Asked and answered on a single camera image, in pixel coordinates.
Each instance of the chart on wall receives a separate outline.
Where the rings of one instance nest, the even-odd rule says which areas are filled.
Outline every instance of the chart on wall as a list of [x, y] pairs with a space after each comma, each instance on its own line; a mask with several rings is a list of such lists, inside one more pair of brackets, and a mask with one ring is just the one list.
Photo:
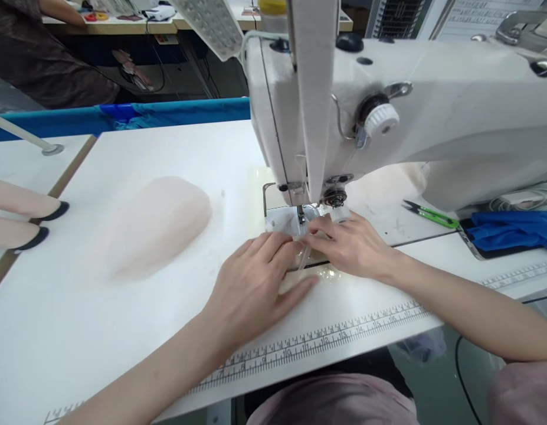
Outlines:
[[446, 18], [436, 40], [468, 40], [476, 34], [493, 35], [511, 12], [539, 9], [543, 0], [453, 0], [447, 2]]

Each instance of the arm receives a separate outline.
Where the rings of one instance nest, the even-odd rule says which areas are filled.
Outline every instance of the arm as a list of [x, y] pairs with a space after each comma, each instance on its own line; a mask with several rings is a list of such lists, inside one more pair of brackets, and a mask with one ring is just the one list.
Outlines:
[[83, 17], [65, 0], [39, 0], [39, 9], [45, 16], [76, 27], [86, 27]]
[[547, 319], [499, 292], [421, 263], [388, 247], [373, 226], [352, 213], [333, 224], [311, 221], [331, 240], [313, 235], [304, 241], [343, 272], [379, 280], [407, 292], [477, 346], [515, 361], [547, 360]]
[[239, 347], [283, 319], [318, 281], [308, 277], [278, 295], [302, 245], [264, 233], [220, 269], [202, 312], [170, 340], [59, 421], [59, 425], [149, 424]]

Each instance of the blue fabric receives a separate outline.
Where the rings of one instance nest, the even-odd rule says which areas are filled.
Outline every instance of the blue fabric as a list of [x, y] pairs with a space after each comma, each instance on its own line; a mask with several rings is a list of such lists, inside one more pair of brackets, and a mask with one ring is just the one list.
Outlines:
[[[41, 138], [114, 131], [114, 119], [103, 113], [98, 106], [17, 112], [0, 116]], [[18, 138], [0, 128], [0, 142], [14, 139]]]
[[512, 247], [547, 248], [547, 211], [475, 212], [476, 227], [467, 229], [472, 243], [484, 251]]
[[[250, 119], [250, 99], [126, 103], [1, 115], [39, 137], [99, 135], [114, 130]], [[16, 137], [0, 129], [0, 142]]]
[[246, 97], [131, 105], [137, 116], [127, 122], [116, 122], [116, 130], [250, 119], [250, 99]]

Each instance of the brown clothing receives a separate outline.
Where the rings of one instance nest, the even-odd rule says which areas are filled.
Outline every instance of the brown clothing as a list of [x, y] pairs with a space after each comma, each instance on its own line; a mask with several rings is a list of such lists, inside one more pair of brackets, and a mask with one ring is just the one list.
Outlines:
[[0, 0], [0, 78], [50, 109], [111, 103], [120, 89], [49, 33], [39, 0]]

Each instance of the pink sleeve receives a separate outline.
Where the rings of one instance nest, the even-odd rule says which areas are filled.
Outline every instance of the pink sleeve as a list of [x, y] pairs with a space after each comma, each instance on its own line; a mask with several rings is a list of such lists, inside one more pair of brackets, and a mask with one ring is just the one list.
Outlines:
[[511, 363], [488, 391], [490, 425], [547, 425], [547, 362]]

